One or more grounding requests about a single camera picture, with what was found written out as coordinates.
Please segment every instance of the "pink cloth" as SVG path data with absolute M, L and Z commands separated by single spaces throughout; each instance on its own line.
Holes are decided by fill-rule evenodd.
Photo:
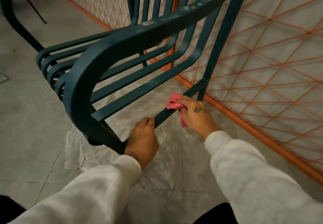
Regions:
M 180 111 L 180 108 L 187 108 L 186 106 L 184 106 L 183 104 L 179 103 L 178 100 L 182 99 L 182 97 L 180 96 L 179 93 L 174 92 L 171 97 L 169 97 L 168 101 L 167 101 L 167 105 L 166 108 L 167 109 L 177 109 L 180 112 L 180 116 L 181 116 L 181 125 L 182 127 L 187 127 L 185 121 L 183 120 L 183 114 Z

